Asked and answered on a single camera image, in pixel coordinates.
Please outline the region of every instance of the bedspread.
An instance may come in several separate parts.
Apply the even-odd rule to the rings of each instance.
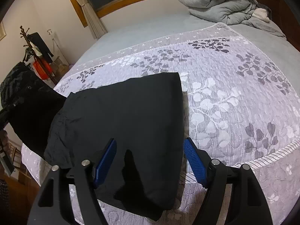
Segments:
[[[267,199],[274,225],[280,224],[299,197],[300,98],[280,69],[250,41],[223,23],[147,41],[74,66],[56,86],[68,96],[161,72],[179,72],[184,95],[185,135],[228,166],[248,163]],[[26,146],[22,159],[35,156],[29,171],[42,183],[49,166]],[[192,224],[206,190],[183,159],[174,209],[156,224]],[[75,186],[72,207],[83,223]],[[224,223],[230,186],[219,224]],[[152,224],[99,202],[109,224]]]

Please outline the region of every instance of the white fluffy cloth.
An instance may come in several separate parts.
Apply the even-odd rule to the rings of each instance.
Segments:
[[[266,9],[263,8],[256,8],[252,14],[253,17],[258,18],[266,23],[270,22],[268,17],[268,12]]]

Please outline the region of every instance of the red bag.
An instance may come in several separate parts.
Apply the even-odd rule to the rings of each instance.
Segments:
[[[44,58],[41,58],[40,60],[42,61],[42,64],[44,65],[48,73],[51,74],[52,68],[50,67],[49,63],[47,63]],[[42,80],[46,80],[49,78],[49,76],[45,73],[44,69],[41,67],[40,63],[37,60],[34,61],[33,66]]]

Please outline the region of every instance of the wooden headboard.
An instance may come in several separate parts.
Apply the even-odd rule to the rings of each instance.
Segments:
[[[272,10],[272,20],[285,33],[287,40],[300,51],[300,25],[284,0],[257,0]]]

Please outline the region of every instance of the bed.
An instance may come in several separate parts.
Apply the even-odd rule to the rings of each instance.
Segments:
[[[68,96],[132,77],[179,72],[186,136],[226,165],[248,163],[279,225],[300,195],[299,64],[299,51],[284,38],[176,14],[105,34],[55,90]],[[25,145],[22,161],[41,185],[50,166]],[[218,224],[225,222],[230,190],[229,185]],[[155,224],[192,224],[205,193],[183,159],[174,208]],[[76,221],[83,224],[74,186],[70,196]],[[99,204],[109,224],[154,223]]]

